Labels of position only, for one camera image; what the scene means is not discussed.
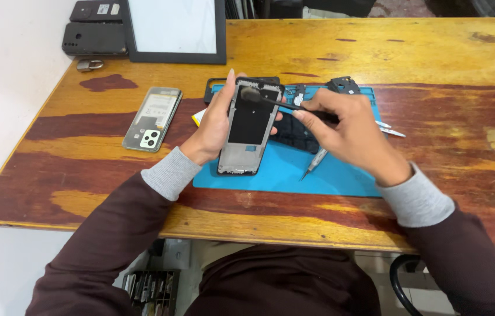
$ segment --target gray sleeve cuff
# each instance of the gray sleeve cuff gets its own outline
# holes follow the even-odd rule
[[[189,184],[202,167],[175,147],[165,158],[150,169],[140,171],[144,182],[170,201],[176,201],[179,193]]]
[[[376,185],[404,227],[425,227],[440,223],[454,212],[454,201],[443,194],[413,162],[415,174],[394,187]]]

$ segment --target metal tweezers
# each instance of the metal tweezers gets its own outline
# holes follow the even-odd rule
[[[375,122],[380,127],[380,130],[382,132],[386,133],[386,134],[396,135],[396,136],[400,136],[400,137],[406,137],[404,134],[399,133],[399,132],[396,132],[395,130],[390,129],[391,128],[390,125],[387,125],[387,124],[382,123],[380,121],[375,121]]]

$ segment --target white wall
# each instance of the white wall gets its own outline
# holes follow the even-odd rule
[[[75,0],[0,0],[0,167],[70,64]],[[0,315],[23,315],[35,280],[70,233],[0,228]]]

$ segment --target cable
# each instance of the cable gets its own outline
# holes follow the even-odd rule
[[[399,284],[399,279],[397,277],[397,270],[399,269],[399,267],[401,267],[406,263],[419,262],[419,261],[421,261],[421,257],[418,255],[400,255],[391,263],[389,268],[389,280],[391,283],[391,287],[393,288],[393,291],[396,293],[397,299],[399,299],[401,304],[412,316],[422,316],[422,315],[415,308],[415,306],[413,306],[413,304],[409,301],[409,299],[405,296],[405,293],[401,289],[401,285]]]

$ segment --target black picture frame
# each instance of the black picture frame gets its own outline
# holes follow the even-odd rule
[[[169,62],[169,63],[215,63],[226,64],[226,17],[225,0],[214,0],[214,19],[216,23],[216,54],[139,52],[136,50],[131,11],[128,0],[120,0],[123,25],[125,27],[128,58],[133,62]]]

